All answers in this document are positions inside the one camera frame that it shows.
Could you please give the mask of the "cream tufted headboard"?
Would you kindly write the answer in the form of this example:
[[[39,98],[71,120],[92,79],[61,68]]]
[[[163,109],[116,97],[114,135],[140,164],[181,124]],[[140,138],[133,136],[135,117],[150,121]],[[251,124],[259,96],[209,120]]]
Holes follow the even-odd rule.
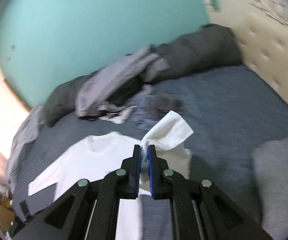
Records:
[[[243,62],[288,103],[288,0],[203,0],[210,22],[231,28]]]

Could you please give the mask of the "light grey blanket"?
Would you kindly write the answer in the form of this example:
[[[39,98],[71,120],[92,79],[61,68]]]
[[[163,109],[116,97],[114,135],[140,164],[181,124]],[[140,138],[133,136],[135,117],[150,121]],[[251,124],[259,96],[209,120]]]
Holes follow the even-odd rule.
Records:
[[[20,165],[45,124],[42,114],[43,105],[34,107],[13,137],[10,158],[5,170],[5,177],[11,193],[15,191]]]

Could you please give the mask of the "dark grey rolled duvet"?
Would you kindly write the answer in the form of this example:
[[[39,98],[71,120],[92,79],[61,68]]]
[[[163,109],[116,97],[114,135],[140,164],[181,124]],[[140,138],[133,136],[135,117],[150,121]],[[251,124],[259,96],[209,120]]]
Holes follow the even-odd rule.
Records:
[[[144,74],[141,73],[113,93],[107,102],[100,105],[98,116],[79,118],[96,119],[106,113],[120,112],[127,107],[129,100],[144,85],[153,85],[164,80],[177,79],[212,68],[242,62],[242,54],[233,32],[230,28],[217,24],[204,25],[199,31],[182,35],[170,43],[148,46],[152,47],[154,53],[167,61],[170,65],[169,69],[163,70],[151,80],[145,79]],[[62,117],[75,112],[75,100],[79,89],[99,70],[63,83],[53,90],[44,104],[42,114],[48,126],[54,126]]]

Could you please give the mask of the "black and white garment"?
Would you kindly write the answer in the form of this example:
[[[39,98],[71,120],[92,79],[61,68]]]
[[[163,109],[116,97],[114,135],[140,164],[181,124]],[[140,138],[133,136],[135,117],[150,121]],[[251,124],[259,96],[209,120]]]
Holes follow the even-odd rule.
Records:
[[[99,120],[109,121],[113,124],[121,125],[124,124],[126,120],[128,120],[135,108],[136,106],[128,106],[122,109],[120,112],[106,113],[104,116],[101,116]]]

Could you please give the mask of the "grey shirt pile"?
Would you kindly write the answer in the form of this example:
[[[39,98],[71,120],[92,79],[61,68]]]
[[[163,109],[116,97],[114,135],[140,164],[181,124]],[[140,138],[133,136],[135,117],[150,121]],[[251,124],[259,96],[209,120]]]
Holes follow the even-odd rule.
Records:
[[[98,116],[100,105],[128,81],[141,73],[145,79],[151,80],[169,67],[167,61],[154,53],[150,46],[121,57],[84,82],[75,100],[77,116]]]

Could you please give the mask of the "folded grey garment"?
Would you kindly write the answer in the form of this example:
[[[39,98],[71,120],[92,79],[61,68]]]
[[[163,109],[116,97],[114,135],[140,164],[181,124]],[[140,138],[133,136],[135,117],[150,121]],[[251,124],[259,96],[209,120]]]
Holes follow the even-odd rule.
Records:
[[[252,157],[262,204],[262,227],[273,239],[287,239],[288,137],[265,142]]]

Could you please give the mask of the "blue-grey crumpled garment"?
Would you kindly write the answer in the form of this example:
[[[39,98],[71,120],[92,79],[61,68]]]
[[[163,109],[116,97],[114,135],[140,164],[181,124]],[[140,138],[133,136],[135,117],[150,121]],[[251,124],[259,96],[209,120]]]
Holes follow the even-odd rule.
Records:
[[[142,89],[129,100],[132,112],[130,120],[138,129],[148,131],[167,113],[181,113],[184,103],[171,93],[156,90],[151,85]]]

